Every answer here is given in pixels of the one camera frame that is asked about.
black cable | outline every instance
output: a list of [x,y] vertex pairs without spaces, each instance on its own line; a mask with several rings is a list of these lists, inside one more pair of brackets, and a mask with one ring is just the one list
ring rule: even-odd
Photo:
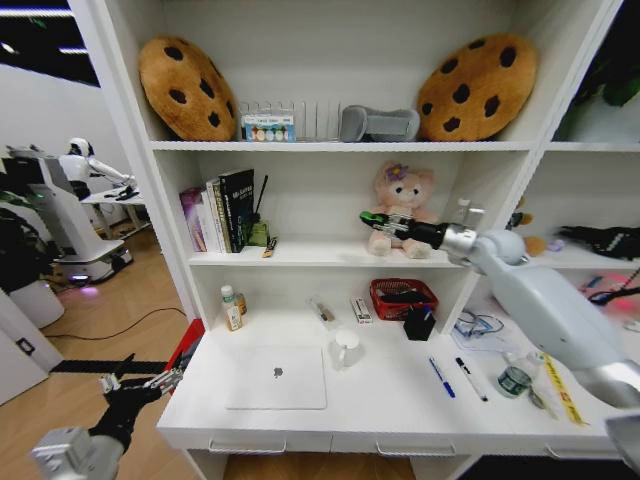
[[128,332],[133,327],[138,325],[142,320],[147,318],[149,315],[151,315],[153,313],[156,313],[156,312],[164,312],[164,311],[168,311],[168,310],[175,310],[176,312],[181,313],[185,317],[187,316],[186,313],[184,313],[182,310],[180,310],[179,308],[176,308],[176,307],[156,308],[155,310],[151,310],[149,313],[145,314],[142,318],[136,320],[133,324],[129,325],[124,330],[121,330],[121,331],[119,331],[117,333],[114,333],[113,335],[109,335],[107,337],[81,337],[79,335],[71,335],[70,333],[62,333],[60,335],[45,335],[45,337],[47,337],[47,338],[74,338],[76,340],[108,340],[110,338],[117,337],[118,335],[122,335],[124,332]]
[[[478,313],[473,313],[471,310],[468,310],[466,308],[464,310],[462,310],[462,313],[466,313],[467,315],[471,315],[471,320],[465,320],[465,319],[463,319],[461,317],[458,317],[458,321],[460,321],[462,323],[473,324],[473,326],[471,327],[471,330],[469,330],[469,332],[467,334],[467,336],[469,336],[469,337],[471,337],[472,335],[482,336],[482,335],[486,335],[486,334],[489,334],[489,333],[497,333],[497,332],[499,332],[499,331],[504,329],[504,322],[502,320],[500,320],[498,317],[494,316],[494,315],[488,315],[488,314],[484,314],[484,313],[479,313],[479,314]],[[491,322],[489,322],[489,324],[491,325],[492,330],[485,330],[483,332],[478,332],[476,334],[475,325],[478,323],[478,319],[482,318],[482,317],[491,318],[491,319],[495,320],[496,322],[498,322],[499,323],[498,328],[493,329],[493,325],[491,325]]]

blue pen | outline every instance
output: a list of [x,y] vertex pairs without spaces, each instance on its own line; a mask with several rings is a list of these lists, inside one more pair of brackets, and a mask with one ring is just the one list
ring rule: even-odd
[[447,380],[444,378],[444,375],[442,375],[442,371],[440,370],[440,368],[436,364],[436,359],[433,358],[433,357],[429,357],[429,363],[431,364],[433,369],[436,371],[436,375],[438,375],[438,378],[442,382],[442,385],[444,385],[444,389],[447,391],[449,396],[451,398],[456,398],[456,394],[453,391],[453,388],[451,388],[451,385],[449,385],[449,382],[447,382]]

plastic bottle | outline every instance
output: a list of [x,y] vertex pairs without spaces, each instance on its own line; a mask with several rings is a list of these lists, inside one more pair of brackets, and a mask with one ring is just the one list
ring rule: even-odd
[[220,293],[222,293],[222,310],[225,312],[227,327],[229,327],[229,330],[232,332],[238,330],[242,327],[242,314],[236,306],[233,287],[231,285],[225,285],[220,289]]
[[533,381],[540,373],[540,367],[544,363],[542,353],[529,352],[525,357],[509,360],[510,365],[498,377],[500,393],[507,397],[515,398],[529,389]]

shelf board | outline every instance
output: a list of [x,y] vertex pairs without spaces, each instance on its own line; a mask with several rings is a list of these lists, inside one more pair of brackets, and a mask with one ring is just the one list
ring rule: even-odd
[[551,142],[549,152],[640,152],[640,143]]
[[433,251],[427,259],[411,259],[399,249],[387,257],[371,255],[366,240],[282,239],[271,258],[262,258],[264,247],[245,247],[241,253],[194,253],[189,265],[225,265],[238,267],[393,267],[459,268],[449,262],[446,253]]
[[618,260],[603,257],[584,247],[567,244],[560,252],[545,252],[531,260],[532,265],[542,265],[556,269],[575,270],[635,270],[640,260]]
[[531,142],[182,142],[151,141],[154,150],[222,152],[508,152],[529,150]]

pink teddy bear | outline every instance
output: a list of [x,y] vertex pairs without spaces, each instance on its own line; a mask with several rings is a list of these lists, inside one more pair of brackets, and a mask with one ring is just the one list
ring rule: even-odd
[[[400,163],[387,162],[376,176],[374,188],[379,206],[372,213],[400,213],[410,215],[414,220],[434,223],[437,215],[424,208],[433,192],[433,171],[409,171],[409,167]],[[400,248],[410,258],[426,258],[431,247],[426,243],[412,239],[398,240],[386,237],[382,232],[374,231],[369,237],[369,252],[374,255],[389,255],[391,248]]]

